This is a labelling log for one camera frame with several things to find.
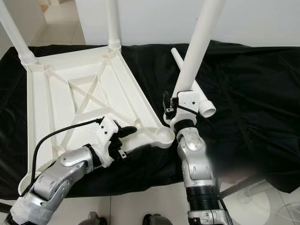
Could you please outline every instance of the white tile floor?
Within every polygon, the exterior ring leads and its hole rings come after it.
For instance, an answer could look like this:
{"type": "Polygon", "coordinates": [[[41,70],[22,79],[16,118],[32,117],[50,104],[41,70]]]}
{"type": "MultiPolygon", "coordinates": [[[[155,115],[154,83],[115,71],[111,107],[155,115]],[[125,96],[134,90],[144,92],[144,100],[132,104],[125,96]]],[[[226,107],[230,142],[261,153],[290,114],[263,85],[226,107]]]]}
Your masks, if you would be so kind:
{"type": "MultiPolygon", "coordinates": [[[[45,31],[34,44],[44,45],[85,45],[75,0],[64,1],[59,6],[50,6],[45,18],[45,31]]],[[[279,193],[272,188],[266,192],[270,201],[270,218],[266,225],[300,225],[282,216],[300,220],[300,188],[291,195],[279,193]]],[[[241,207],[238,213],[245,210],[241,207]]],[[[164,187],[152,187],[144,192],[129,193],[112,197],[89,197],[65,199],[55,212],[50,224],[76,225],[87,218],[90,211],[106,217],[111,225],[140,225],[147,213],[160,213],[174,225],[187,225],[188,203],[183,183],[164,187]]],[[[0,213],[0,224],[5,215],[0,213]]],[[[248,224],[256,225],[255,216],[248,224]]]]}

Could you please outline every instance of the black fabric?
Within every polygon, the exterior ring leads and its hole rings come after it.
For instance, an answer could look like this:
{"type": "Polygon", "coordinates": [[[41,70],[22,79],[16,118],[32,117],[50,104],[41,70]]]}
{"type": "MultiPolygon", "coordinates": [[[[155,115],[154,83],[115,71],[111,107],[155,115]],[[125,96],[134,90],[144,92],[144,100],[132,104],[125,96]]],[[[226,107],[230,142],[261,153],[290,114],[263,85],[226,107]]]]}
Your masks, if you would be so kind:
{"type": "MultiPolygon", "coordinates": [[[[32,47],[36,56],[95,46],[32,47]]],[[[122,55],[155,113],[164,112],[162,96],[172,92],[179,69],[171,54],[184,56],[187,44],[124,46],[122,55]]],[[[217,108],[196,127],[208,145],[215,171],[222,175],[255,165],[276,188],[300,185],[300,48],[259,47],[212,41],[196,77],[217,108]]],[[[26,72],[14,48],[0,61],[0,198],[17,197],[27,171],[26,72]]],[[[99,169],[84,177],[69,196],[117,195],[182,180],[177,144],[169,149],[143,146],[130,162],[99,169]]]]}

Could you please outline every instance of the black cloth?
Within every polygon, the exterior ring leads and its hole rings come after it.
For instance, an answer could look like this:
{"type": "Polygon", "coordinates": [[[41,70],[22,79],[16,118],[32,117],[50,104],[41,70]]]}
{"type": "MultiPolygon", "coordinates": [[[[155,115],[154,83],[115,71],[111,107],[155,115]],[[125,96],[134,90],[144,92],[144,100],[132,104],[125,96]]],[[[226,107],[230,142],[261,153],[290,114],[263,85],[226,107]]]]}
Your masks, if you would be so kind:
{"type": "MultiPolygon", "coordinates": [[[[37,57],[96,46],[31,47],[37,57]]],[[[157,116],[162,95],[172,92],[187,44],[123,46],[122,55],[157,116]]],[[[217,136],[198,119],[200,136],[217,174],[255,165],[277,189],[300,186],[300,48],[258,47],[211,41],[196,77],[217,108],[209,118],[217,136]]],[[[69,196],[117,195],[182,181],[176,142],[168,149],[142,146],[127,162],[98,169],[69,196]]],[[[14,48],[0,61],[0,198],[14,199],[27,171],[26,71],[14,48]]]]}

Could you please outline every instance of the white wall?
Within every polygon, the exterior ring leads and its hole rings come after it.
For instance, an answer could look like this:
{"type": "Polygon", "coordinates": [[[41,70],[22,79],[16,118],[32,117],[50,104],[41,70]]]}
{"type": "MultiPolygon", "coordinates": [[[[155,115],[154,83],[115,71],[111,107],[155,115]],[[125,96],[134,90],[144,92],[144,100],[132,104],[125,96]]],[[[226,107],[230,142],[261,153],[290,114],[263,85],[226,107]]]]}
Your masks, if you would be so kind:
{"type": "MultiPolygon", "coordinates": [[[[203,0],[117,0],[123,45],[189,43],[203,0]]],[[[105,0],[76,0],[88,45],[106,45],[105,0]]],[[[299,0],[227,0],[214,40],[300,46],[299,0]]]]}
{"type": "MultiPolygon", "coordinates": [[[[25,42],[29,45],[46,27],[46,20],[37,0],[4,0],[25,42]]],[[[8,35],[0,23],[0,57],[12,47],[8,35]]]]}

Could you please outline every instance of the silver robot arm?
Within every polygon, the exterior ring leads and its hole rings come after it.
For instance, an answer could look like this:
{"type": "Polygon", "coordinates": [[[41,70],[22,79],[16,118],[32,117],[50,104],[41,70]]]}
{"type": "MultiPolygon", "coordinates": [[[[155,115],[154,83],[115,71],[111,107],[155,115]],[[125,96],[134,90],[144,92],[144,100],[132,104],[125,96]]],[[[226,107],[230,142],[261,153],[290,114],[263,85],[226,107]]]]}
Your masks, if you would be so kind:
{"type": "Polygon", "coordinates": [[[98,134],[97,143],[63,153],[39,175],[29,191],[17,199],[5,225],[46,225],[78,180],[99,167],[108,167],[112,161],[126,158],[119,138],[134,133],[136,128],[121,128],[108,117],[99,125],[103,130],[98,134]]]}
{"type": "Polygon", "coordinates": [[[182,160],[190,206],[188,221],[190,225],[233,225],[228,212],[221,208],[206,144],[195,128],[196,117],[187,111],[198,111],[198,99],[194,91],[179,92],[177,98],[171,100],[164,96],[165,121],[177,134],[177,152],[182,160]]]}

